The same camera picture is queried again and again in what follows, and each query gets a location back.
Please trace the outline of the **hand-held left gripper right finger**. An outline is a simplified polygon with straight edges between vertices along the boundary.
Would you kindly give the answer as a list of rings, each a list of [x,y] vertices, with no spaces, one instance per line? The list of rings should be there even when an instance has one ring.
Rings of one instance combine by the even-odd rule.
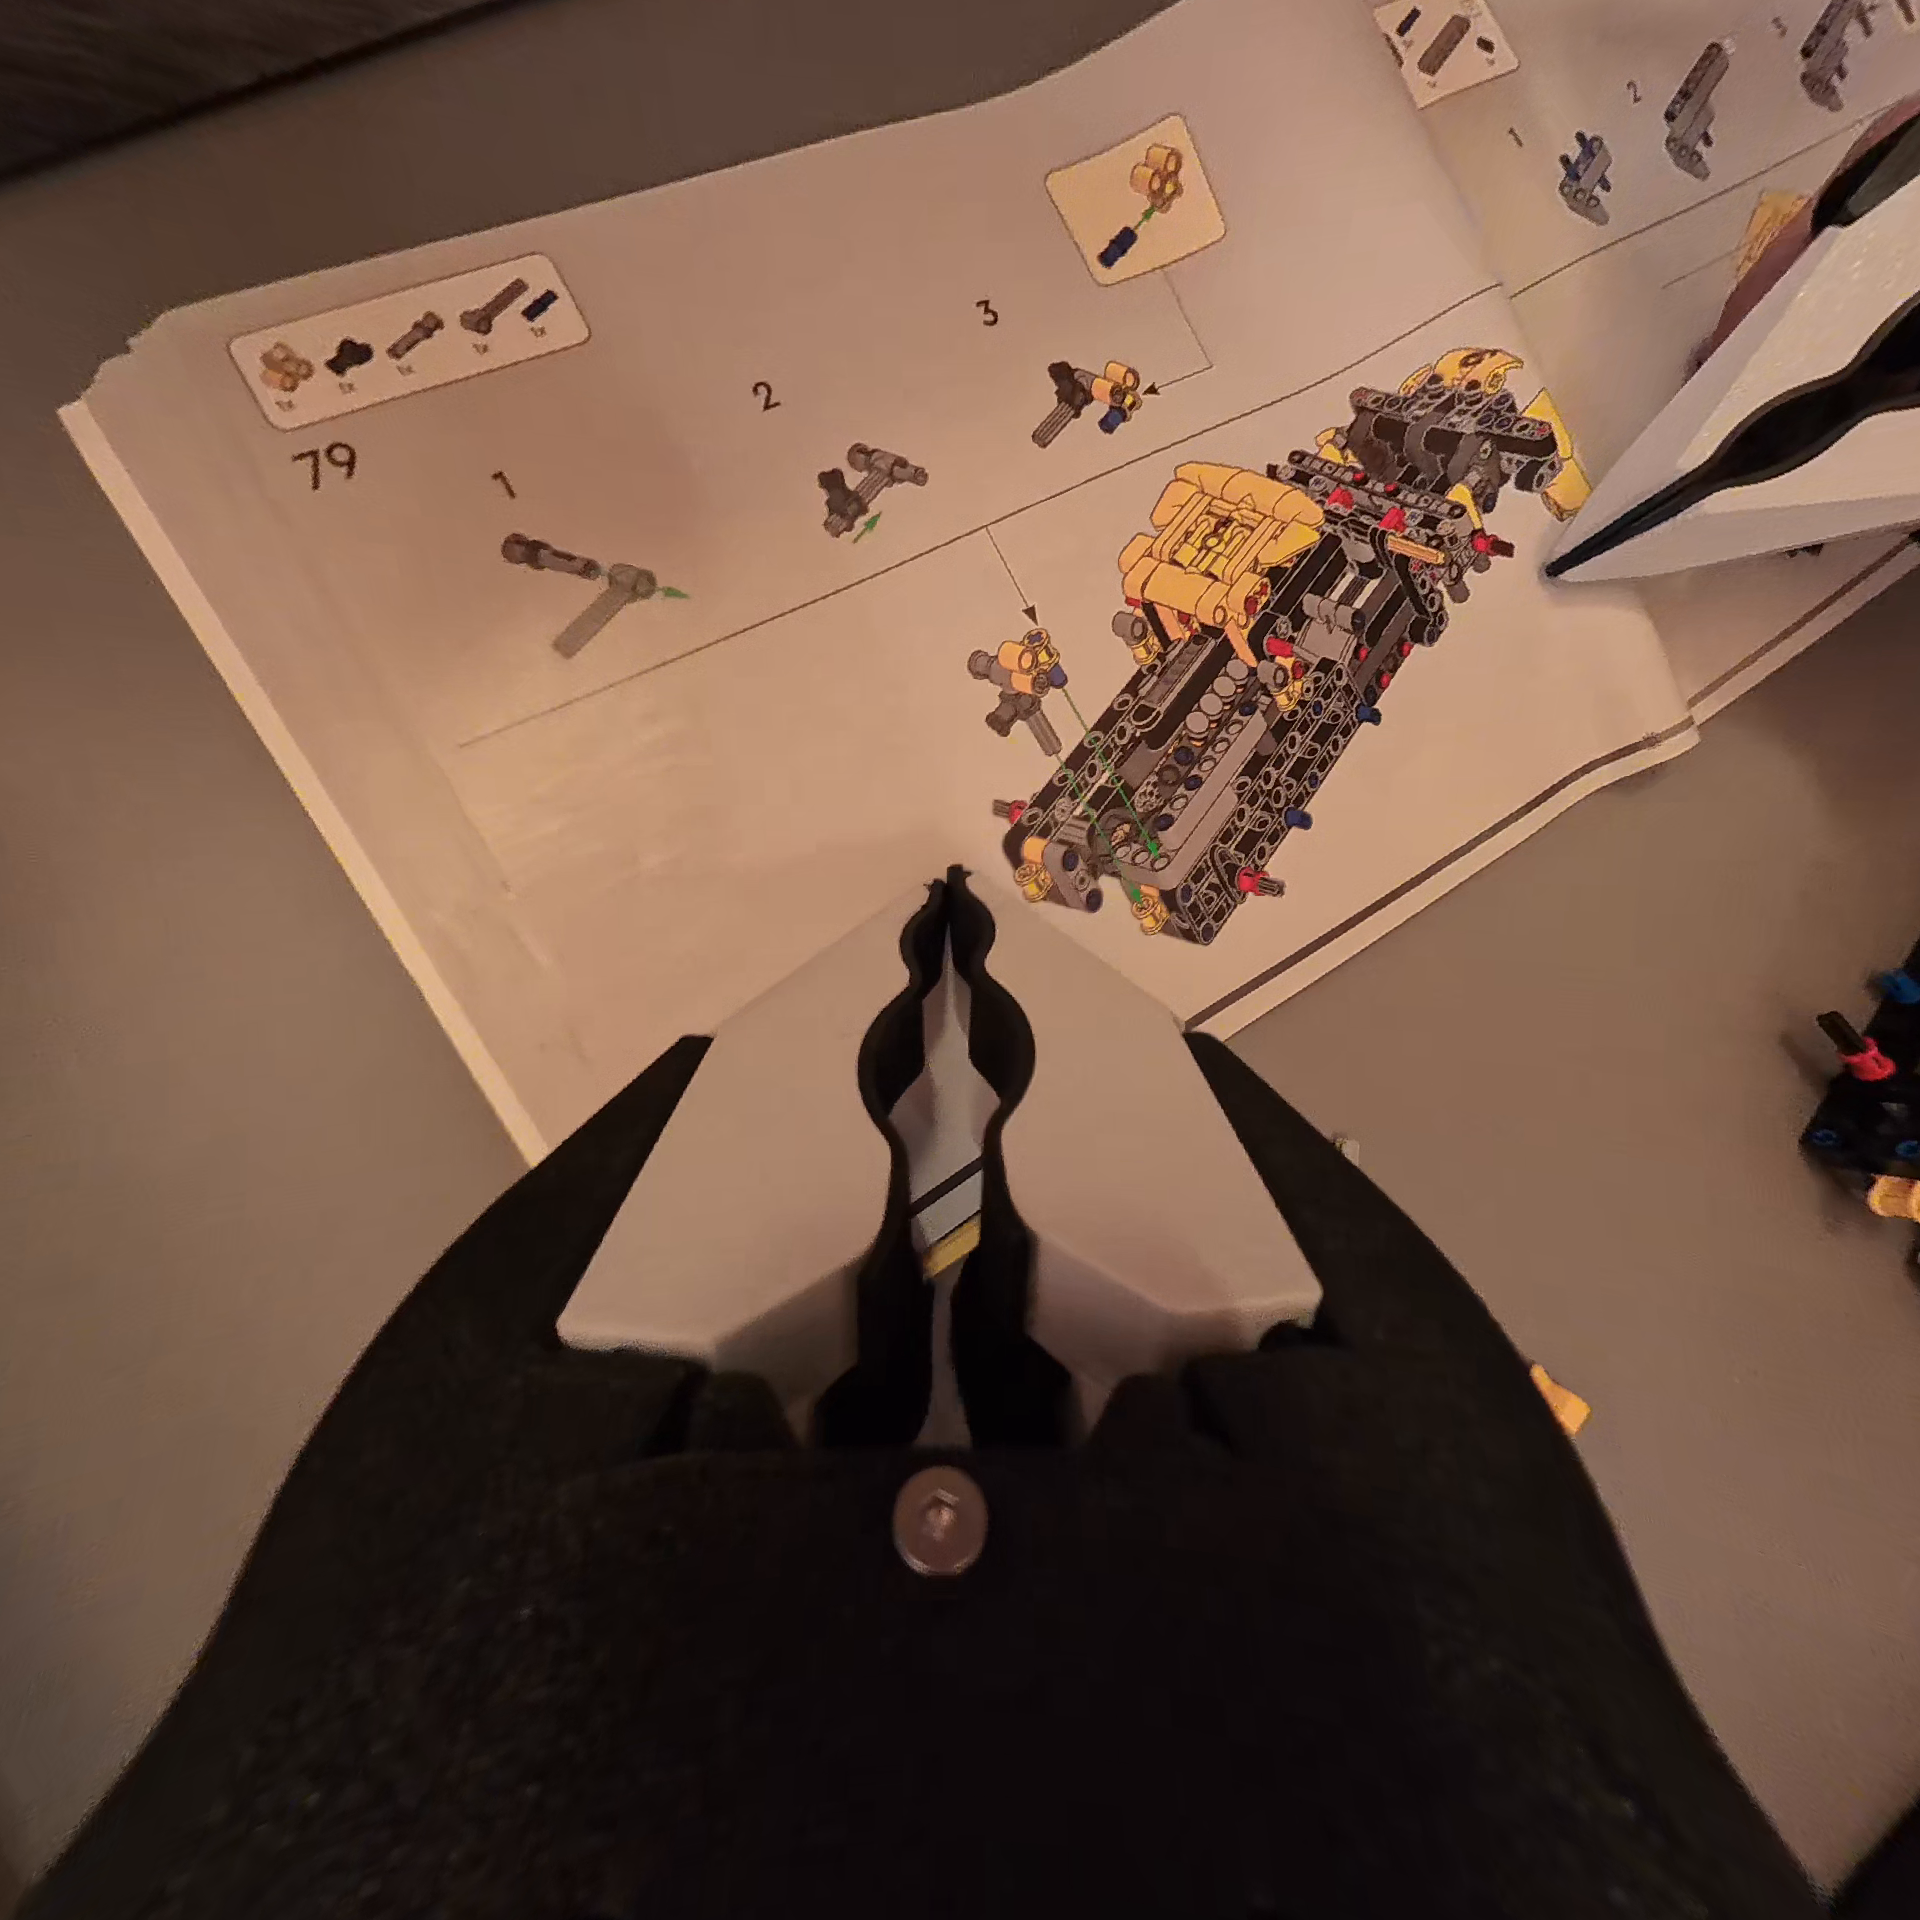
[[[980,1122],[954,1285],[968,1421],[1094,1421],[1135,1375],[1312,1330],[1324,1289],[1176,1014],[954,870]]]

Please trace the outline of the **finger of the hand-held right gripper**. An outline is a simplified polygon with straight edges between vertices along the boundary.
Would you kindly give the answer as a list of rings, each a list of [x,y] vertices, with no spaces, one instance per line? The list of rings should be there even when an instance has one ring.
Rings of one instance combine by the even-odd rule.
[[[1862,418],[1908,404],[1919,406],[1919,119],[1900,108],[1740,278],[1692,376],[1570,526],[1623,513],[1639,529],[1658,510],[1784,473]]]
[[[1626,516],[1583,516],[1548,560],[1554,581],[1636,582],[1736,560],[1784,556],[1849,536],[1900,535],[1919,524],[1919,408],[1878,410],[1830,448],[1771,477],[1716,487],[1658,510],[1639,529]]]

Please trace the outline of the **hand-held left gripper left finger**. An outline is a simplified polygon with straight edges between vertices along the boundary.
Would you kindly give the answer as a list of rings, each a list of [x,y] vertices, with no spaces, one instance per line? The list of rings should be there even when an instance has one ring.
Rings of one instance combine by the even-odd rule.
[[[921,1436],[947,934],[950,888],[913,888],[719,1026],[560,1314],[575,1350],[755,1375],[827,1444]]]

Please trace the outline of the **partly built yellow toy car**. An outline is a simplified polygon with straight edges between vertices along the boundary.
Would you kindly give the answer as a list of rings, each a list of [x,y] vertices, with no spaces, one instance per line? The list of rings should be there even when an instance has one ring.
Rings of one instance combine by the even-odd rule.
[[[1870,980],[1863,1022],[1830,1010],[1815,1026],[1834,1076],[1799,1144],[1883,1220],[1919,1228],[1919,948]]]

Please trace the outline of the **grey desk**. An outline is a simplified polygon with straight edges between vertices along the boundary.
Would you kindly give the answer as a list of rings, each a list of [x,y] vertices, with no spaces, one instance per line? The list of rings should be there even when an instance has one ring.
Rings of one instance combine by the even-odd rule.
[[[58,423],[164,308],[1033,80],[1140,4],[536,4],[6,183],[6,1857],[168,1708],[331,1390],[521,1172]],[[1916,933],[1916,582],[1235,1047],[1594,1404],[1819,1882],[1916,1796],[1916,1296],[1794,1146]]]

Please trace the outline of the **open instruction booklet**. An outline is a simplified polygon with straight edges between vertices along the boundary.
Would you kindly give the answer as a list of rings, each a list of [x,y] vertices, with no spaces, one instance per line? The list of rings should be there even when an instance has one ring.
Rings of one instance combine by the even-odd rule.
[[[63,425],[530,1158],[963,858],[1222,1038],[1908,568],[1544,575],[1916,4],[1176,4]]]

